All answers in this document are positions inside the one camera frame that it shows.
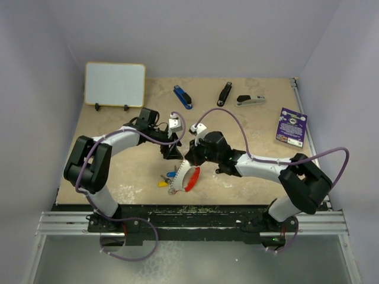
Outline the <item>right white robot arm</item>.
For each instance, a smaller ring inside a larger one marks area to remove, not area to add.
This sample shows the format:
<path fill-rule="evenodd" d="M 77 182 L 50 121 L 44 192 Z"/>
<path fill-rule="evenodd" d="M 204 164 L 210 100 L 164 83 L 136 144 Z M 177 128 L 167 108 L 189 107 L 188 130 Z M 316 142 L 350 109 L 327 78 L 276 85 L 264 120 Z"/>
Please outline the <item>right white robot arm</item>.
<path fill-rule="evenodd" d="M 217 174 L 261 178 L 282 185 L 286 196 L 274 200 L 263 218 L 269 231 L 278 231 L 286 219 L 298 213 L 314 214 L 332 189 L 332 181 L 312 161 L 306 162 L 304 154 L 278 160 L 263 157 L 267 162 L 262 163 L 252 160 L 246 151 L 232 149 L 220 131 L 190 133 L 195 136 L 185 155 L 190 165 L 212 162 L 218 165 Z"/>

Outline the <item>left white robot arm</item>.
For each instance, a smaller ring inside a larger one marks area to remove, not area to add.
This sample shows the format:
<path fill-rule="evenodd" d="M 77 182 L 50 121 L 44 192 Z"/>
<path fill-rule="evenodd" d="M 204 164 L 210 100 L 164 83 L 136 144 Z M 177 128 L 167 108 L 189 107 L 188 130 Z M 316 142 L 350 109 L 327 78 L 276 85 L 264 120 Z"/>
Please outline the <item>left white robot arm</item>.
<path fill-rule="evenodd" d="M 118 130 L 98 137 L 77 138 L 66 163 L 63 177 L 77 193 L 83 194 L 94 209 L 90 220 L 101 228 L 115 232 L 122 224 L 122 209 L 107 188 L 111 158 L 131 147 L 151 142 L 160 146 L 165 160 L 181 160 L 178 150 L 186 124 L 178 112 L 171 112 L 166 128 L 159 127 L 159 113 L 142 108 L 139 116 L 132 118 Z"/>

